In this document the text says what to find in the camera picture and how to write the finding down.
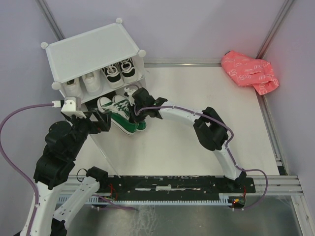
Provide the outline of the white leather sneaker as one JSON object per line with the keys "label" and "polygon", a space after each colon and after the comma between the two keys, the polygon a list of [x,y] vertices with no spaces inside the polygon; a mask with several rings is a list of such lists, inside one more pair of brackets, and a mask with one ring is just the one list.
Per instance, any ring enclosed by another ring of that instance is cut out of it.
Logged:
{"label": "white leather sneaker", "polygon": [[72,79],[63,83],[63,88],[66,96],[75,96],[83,99],[83,92],[80,86],[79,78]]}
{"label": "white leather sneaker", "polygon": [[82,80],[86,87],[87,93],[90,96],[96,96],[102,92],[99,71],[93,71],[82,75]]}

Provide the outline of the white plastic shoe cabinet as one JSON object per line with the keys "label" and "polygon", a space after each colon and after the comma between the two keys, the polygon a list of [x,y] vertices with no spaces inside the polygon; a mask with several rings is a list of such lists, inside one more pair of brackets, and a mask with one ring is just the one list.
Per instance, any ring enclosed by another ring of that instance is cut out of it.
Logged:
{"label": "white plastic shoe cabinet", "polygon": [[[79,78],[83,92],[82,104],[113,91],[122,91],[130,85],[146,84],[144,68],[146,51],[137,46],[125,29],[122,18],[117,18],[112,24],[55,43],[42,42],[40,46],[46,52],[53,75],[52,89],[58,90],[66,97],[63,83]],[[137,80],[130,84],[124,82],[119,88],[110,88],[102,68],[114,63],[118,64],[128,58],[133,60]],[[93,71],[99,71],[102,85],[102,92],[96,96],[87,93],[82,80],[82,75]]]}

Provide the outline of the black white canvas sneaker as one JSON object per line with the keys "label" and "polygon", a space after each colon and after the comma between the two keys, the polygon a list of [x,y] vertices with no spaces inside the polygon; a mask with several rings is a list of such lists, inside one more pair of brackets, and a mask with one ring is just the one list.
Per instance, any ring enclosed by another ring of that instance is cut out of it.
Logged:
{"label": "black white canvas sneaker", "polygon": [[117,89],[124,84],[116,63],[102,68],[102,71],[110,88]]}

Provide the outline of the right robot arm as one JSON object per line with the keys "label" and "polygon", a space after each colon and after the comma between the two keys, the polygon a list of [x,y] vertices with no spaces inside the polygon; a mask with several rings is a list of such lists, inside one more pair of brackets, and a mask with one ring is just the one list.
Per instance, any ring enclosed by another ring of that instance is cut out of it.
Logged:
{"label": "right robot arm", "polygon": [[193,127],[199,143],[212,151],[220,163],[226,188],[231,192],[238,192],[243,188],[247,174],[238,167],[228,147],[234,134],[213,108],[207,107],[202,111],[183,108],[166,98],[154,99],[145,88],[126,88],[124,95],[130,102],[131,119],[135,122],[144,121],[150,116]]}

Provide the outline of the green canvas sneaker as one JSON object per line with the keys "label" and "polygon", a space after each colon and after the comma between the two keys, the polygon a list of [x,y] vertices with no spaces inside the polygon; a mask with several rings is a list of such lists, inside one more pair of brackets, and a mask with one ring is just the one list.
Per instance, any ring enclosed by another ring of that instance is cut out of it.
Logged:
{"label": "green canvas sneaker", "polygon": [[112,99],[104,96],[97,100],[98,110],[103,114],[111,113],[111,122],[125,134],[132,135],[138,125],[129,121],[129,106],[129,101],[122,95],[115,95]]}
{"label": "green canvas sneaker", "polygon": [[113,105],[115,110],[112,114],[112,122],[128,135],[134,134],[136,131],[140,132],[146,129],[145,121],[139,123],[129,122],[130,116],[130,102],[122,95],[115,95],[113,97]]}

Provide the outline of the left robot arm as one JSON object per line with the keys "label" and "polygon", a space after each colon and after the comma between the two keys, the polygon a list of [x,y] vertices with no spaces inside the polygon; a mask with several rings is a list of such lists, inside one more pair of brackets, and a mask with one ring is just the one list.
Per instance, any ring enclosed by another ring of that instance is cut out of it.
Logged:
{"label": "left robot arm", "polygon": [[36,163],[31,180],[34,197],[24,228],[19,236],[64,236],[74,216],[96,191],[109,186],[108,173],[100,168],[87,170],[79,188],[55,209],[60,192],[75,166],[76,157],[90,134],[107,132],[110,115],[98,111],[85,112],[57,121],[49,127],[43,155]]}

